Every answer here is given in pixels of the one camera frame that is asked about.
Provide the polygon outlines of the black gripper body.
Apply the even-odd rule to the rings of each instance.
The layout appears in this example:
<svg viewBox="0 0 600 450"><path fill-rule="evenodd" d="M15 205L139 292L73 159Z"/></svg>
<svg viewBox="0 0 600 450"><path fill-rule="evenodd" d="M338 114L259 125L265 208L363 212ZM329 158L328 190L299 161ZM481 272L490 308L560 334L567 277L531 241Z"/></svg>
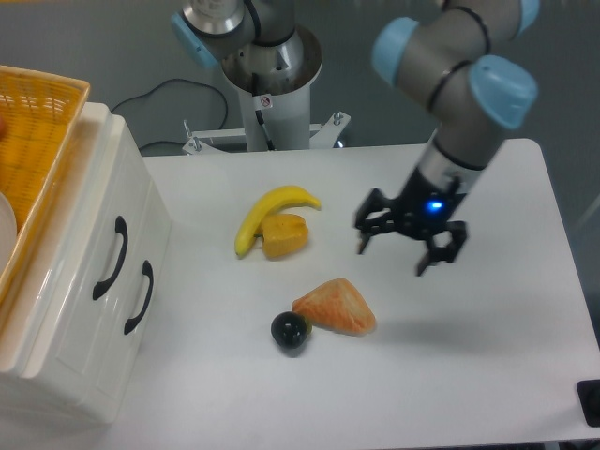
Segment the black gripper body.
<svg viewBox="0 0 600 450"><path fill-rule="evenodd" d="M462 177L458 174L452 174L437 186L418 168L414 169L391 207L395 230L414 240L425 241L445 232L466 239L467 224L452 219L466 196L461 185Z"/></svg>

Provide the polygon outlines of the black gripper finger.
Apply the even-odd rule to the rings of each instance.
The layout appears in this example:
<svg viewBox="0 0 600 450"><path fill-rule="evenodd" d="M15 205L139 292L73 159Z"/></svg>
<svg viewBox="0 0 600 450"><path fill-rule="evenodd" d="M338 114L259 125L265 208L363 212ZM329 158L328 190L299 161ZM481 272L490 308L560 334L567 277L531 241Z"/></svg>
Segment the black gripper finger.
<svg viewBox="0 0 600 450"><path fill-rule="evenodd" d="M426 251L415 266L415 275L421 277L426 270L437 263L453 263L468 239L468 225L465 221L449 221L444 225L443 233L449 235L449 240L444 246L439 246L435 234L423 233Z"/></svg>
<svg viewBox="0 0 600 450"><path fill-rule="evenodd" d="M394 201L378 188L372 189L356 210L353 226L359 235L357 253L362 255L373 236L396 229Z"/></svg>

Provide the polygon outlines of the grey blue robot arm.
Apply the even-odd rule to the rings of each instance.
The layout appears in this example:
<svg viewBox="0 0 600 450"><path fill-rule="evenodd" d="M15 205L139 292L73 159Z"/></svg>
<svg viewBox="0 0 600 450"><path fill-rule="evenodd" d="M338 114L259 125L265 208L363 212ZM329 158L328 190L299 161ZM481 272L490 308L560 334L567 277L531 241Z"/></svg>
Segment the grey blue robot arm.
<svg viewBox="0 0 600 450"><path fill-rule="evenodd" d="M468 229L453 215L537 97L534 78L491 51L521 35L538 11L535 1L445 1L434 22L400 17L377 36L376 73L439 125L400 193L388 199L373 190L358 208L362 246L393 232L423 242L417 274L456 259ZM249 150L304 150L315 141L310 86L323 57L292 2L188 1L171 24L190 57L220 67L237 90Z"/></svg>

